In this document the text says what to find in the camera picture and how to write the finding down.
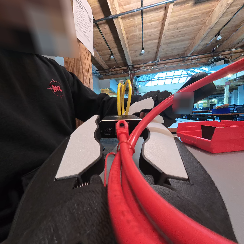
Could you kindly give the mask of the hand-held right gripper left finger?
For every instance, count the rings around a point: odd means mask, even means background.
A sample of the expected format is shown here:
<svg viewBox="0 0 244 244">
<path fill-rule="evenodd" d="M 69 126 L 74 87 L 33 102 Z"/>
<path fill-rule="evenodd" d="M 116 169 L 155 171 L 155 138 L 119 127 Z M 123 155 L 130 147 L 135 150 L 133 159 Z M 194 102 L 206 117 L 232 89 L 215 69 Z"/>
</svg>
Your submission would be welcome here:
<svg viewBox="0 0 244 244">
<path fill-rule="evenodd" d="M 104 171 L 99 121 L 99 116 L 94 115 L 71 134 L 55 177 L 57 180 L 80 178 L 89 181 L 91 176 Z"/>
</svg>

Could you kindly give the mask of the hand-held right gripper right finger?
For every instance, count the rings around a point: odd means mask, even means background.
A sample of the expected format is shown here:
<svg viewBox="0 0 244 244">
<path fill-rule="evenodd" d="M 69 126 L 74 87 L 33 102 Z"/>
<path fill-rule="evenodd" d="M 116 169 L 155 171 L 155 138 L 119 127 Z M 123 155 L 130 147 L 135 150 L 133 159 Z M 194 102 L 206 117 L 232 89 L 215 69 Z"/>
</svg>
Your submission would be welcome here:
<svg viewBox="0 0 244 244">
<path fill-rule="evenodd" d="M 142 173 L 151 175 L 155 184 L 164 184 L 168 179 L 187 181 L 188 174 L 171 132 L 155 122 L 146 129 L 139 158 Z"/>
</svg>

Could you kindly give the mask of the black ethernet switch box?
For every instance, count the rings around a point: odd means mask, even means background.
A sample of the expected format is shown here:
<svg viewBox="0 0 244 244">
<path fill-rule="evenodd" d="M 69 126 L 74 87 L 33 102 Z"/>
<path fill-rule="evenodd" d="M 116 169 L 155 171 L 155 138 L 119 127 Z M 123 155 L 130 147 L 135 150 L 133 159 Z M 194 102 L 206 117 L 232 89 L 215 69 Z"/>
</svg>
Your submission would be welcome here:
<svg viewBox="0 0 244 244">
<path fill-rule="evenodd" d="M 99 122 L 101 138 L 116 138 L 116 124 L 119 120 L 125 120 L 128 123 L 130 135 L 142 119 L 136 115 L 106 116 Z"/>
</svg>

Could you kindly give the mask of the person's left forearm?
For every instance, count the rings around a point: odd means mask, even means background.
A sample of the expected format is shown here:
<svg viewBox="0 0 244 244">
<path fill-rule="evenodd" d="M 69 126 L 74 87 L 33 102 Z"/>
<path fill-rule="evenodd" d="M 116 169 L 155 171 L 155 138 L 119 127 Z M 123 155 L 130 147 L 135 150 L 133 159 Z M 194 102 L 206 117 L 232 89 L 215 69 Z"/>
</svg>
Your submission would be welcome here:
<svg viewBox="0 0 244 244">
<path fill-rule="evenodd" d="M 91 89 L 84 89 L 81 104 L 77 107 L 76 118 L 85 122 L 94 115 L 99 115 L 103 119 L 108 115 L 118 115 L 117 98 L 110 97 L 105 93 L 96 94 Z"/>
</svg>

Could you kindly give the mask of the ceiling projector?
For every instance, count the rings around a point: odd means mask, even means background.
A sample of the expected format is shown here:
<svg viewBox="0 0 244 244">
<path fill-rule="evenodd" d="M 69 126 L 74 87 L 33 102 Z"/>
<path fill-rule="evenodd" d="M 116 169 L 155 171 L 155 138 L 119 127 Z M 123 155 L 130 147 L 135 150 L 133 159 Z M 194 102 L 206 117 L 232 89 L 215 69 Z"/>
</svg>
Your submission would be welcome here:
<svg viewBox="0 0 244 244">
<path fill-rule="evenodd" d="M 217 58 L 214 60 L 214 62 L 208 67 L 208 72 L 213 72 L 213 71 L 218 71 L 227 65 L 229 65 L 230 60 L 222 57 L 222 58 Z"/>
</svg>

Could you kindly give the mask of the red plastic bin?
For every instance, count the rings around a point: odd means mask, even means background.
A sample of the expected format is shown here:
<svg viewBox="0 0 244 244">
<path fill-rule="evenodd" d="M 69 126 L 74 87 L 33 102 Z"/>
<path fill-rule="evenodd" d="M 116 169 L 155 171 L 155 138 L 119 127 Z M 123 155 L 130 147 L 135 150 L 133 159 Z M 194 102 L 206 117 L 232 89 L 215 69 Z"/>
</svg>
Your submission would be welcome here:
<svg viewBox="0 0 244 244">
<path fill-rule="evenodd" d="M 181 141 L 211 153 L 244 150 L 244 122 L 233 120 L 179 123 Z"/>
</svg>

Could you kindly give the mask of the person in black sweatshirt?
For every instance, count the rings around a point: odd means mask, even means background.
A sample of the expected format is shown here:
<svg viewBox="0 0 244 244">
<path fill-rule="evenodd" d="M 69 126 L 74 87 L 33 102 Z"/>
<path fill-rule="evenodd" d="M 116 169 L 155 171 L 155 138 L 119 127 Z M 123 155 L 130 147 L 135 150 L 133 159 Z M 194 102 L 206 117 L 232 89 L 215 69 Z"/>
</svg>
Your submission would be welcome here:
<svg viewBox="0 0 244 244">
<path fill-rule="evenodd" d="M 75 130 L 75 119 L 97 113 L 97 95 L 54 60 L 1 49 L 1 241 L 35 170 Z"/>
</svg>

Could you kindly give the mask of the white paper sheet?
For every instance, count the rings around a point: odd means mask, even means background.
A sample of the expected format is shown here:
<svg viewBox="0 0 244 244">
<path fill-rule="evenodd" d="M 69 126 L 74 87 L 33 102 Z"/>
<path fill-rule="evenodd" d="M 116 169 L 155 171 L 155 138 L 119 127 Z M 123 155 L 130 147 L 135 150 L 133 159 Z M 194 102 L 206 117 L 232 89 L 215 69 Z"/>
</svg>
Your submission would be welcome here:
<svg viewBox="0 0 244 244">
<path fill-rule="evenodd" d="M 94 55 L 93 48 L 93 14 L 86 0 L 73 0 L 73 15 L 76 36 Z"/>
</svg>

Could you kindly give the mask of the wooden post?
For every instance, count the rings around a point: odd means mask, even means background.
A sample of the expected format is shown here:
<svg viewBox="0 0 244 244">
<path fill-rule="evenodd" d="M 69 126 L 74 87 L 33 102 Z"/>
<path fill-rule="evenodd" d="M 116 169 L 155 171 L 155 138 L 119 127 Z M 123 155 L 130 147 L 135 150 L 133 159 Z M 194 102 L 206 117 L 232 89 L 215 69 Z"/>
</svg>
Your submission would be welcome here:
<svg viewBox="0 0 244 244">
<path fill-rule="evenodd" d="M 64 57 L 64 66 L 67 71 L 74 73 L 79 78 L 80 83 L 93 90 L 91 53 L 78 39 L 77 43 L 79 57 Z"/>
</svg>

